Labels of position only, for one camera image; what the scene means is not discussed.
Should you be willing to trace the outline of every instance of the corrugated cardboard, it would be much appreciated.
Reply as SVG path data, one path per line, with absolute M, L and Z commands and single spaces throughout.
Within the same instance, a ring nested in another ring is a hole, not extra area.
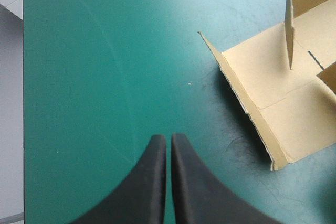
M 287 0 L 283 23 L 222 53 L 201 33 L 254 123 L 271 170 L 336 142 L 335 13 L 336 0 Z

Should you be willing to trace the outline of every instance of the green table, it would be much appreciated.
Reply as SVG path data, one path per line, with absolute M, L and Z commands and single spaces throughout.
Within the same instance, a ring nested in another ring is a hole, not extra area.
M 270 172 L 197 34 L 228 49 L 284 11 L 285 0 L 24 0 L 25 223 L 74 220 L 122 181 L 152 134 L 170 142 L 173 132 L 264 213 L 333 222 L 335 146 Z M 174 223 L 170 174 L 165 222 Z

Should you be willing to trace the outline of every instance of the open cardboard box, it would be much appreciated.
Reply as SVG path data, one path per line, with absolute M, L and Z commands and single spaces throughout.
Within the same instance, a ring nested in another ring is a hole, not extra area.
M 253 121 L 271 170 L 336 142 L 336 0 L 287 0 L 284 22 L 222 53 L 200 34 Z

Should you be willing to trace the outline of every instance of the cardboard edge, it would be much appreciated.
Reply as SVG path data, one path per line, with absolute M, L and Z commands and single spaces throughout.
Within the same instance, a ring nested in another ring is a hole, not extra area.
M 220 70 L 224 74 L 228 83 L 230 84 L 233 92 L 238 97 L 240 104 L 242 105 L 245 113 L 250 117 L 254 127 L 256 128 L 258 135 L 260 136 L 261 141 L 263 142 L 268 155 L 271 158 L 271 170 L 280 170 L 289 164 L 279 142 L 277 141 L 274 133 L 269 128 L 265 119 L 262 117 L 262 114 L 255 106 L 251 98 L 247 95 L 243 85 L 238 80 L 238 77 L 234 73 L 233 69 L 227 62 L 224 57 L 224 54 L 219 52 L 202 34 L 198 32 L 209 50 L 215 57 L 217 64 L 220 67 Z
M 316 76 L 336 94 L 336 61 Z
M 286 0 L 285 32 L 289 68 L 292 69 L 294 52 L 294 7 L 293 0 Z

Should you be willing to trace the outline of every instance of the black curved piece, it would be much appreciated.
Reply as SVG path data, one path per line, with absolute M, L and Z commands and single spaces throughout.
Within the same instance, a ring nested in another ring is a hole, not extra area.
M 141 158 L 101 203 L 73 224 L 162 224 L 166 194 L 166 141 L 154 135 Z
M 171 162 L 176 224 L 279 224 L 224 186 L 184 134 L 172 137 Z

